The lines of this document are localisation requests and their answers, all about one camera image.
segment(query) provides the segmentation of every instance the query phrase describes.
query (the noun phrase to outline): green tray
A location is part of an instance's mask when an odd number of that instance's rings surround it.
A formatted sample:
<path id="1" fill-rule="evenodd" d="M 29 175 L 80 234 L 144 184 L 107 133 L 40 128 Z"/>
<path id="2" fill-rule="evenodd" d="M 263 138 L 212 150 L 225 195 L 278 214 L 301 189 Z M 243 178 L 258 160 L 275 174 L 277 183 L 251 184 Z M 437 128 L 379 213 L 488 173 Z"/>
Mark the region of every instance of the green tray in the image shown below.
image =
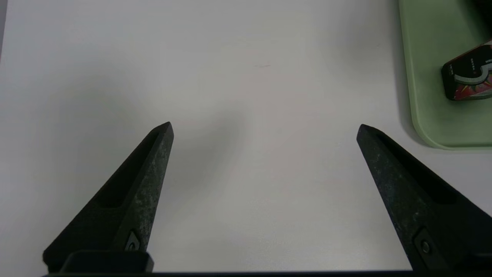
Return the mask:
<path id="1" fill-rule="evenodd" d="M 492 147 L 492 99 L 454 102 L 440 74 L 449 60 L 490 37 L 466 0 L 400 0 L 413 126 L 432 147 Z"/>

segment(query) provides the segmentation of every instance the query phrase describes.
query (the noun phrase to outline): light green tray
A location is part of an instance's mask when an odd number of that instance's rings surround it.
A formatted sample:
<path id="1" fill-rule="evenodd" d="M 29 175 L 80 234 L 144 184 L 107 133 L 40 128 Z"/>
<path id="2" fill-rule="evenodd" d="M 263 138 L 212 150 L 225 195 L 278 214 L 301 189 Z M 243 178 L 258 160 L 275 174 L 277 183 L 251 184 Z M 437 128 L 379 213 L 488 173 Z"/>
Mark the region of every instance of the light green tray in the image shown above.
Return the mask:
<path id="1" fill-rule="evenodd" d="M 400 0 L 412 121 L 432 147 L 492 148 L 492 99 L 454 102 L 440 74 L 449 60 L 489 36 L 466 0 Z"/>

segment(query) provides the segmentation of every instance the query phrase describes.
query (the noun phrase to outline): white table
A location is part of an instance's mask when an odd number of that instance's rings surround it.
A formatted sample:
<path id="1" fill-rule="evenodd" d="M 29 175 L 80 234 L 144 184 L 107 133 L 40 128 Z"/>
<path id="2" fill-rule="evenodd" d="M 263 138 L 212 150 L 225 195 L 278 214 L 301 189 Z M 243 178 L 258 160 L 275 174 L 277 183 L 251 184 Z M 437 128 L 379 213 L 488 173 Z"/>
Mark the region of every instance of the white table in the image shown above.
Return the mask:
<path id="1" fill-rule="evenodd" d="M 10 0 L 0 275 L 44 274 L 44 248 L 166 121 L 155 271 L 410 269 L 359 125 L 489 214 L 492 153 L 424 146 L 408 113 L 395 1 Z"/>

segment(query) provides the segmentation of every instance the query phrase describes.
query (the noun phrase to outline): product package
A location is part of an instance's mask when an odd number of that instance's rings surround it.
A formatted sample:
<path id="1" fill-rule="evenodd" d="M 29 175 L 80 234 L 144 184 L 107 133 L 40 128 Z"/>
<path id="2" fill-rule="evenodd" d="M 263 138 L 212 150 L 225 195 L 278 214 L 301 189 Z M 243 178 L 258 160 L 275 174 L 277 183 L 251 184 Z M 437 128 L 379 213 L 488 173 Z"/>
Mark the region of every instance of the product package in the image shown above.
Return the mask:
<path id="1" fill-rule="evenodd" d="M 449 100 L 492 97 L 492 40 L 447 62 L 441 74 Z"/>

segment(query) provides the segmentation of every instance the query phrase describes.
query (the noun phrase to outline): white surface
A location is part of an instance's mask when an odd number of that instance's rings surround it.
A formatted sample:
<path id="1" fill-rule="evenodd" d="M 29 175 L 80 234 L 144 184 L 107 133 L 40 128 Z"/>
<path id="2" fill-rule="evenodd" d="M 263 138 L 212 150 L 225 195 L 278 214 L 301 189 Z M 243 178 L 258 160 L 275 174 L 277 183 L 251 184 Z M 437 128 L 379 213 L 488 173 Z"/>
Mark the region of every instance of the white surface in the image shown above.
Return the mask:
<path id="1" fill-rule="evenodd" d="M 156 271 L 409 269 L 359 125 L 488 213 L 492 155 L 411 138 L 398 20 L 387 0 L 10 0 L 0 275 L 45 273 L 43 249 L 165 121 Z"/>

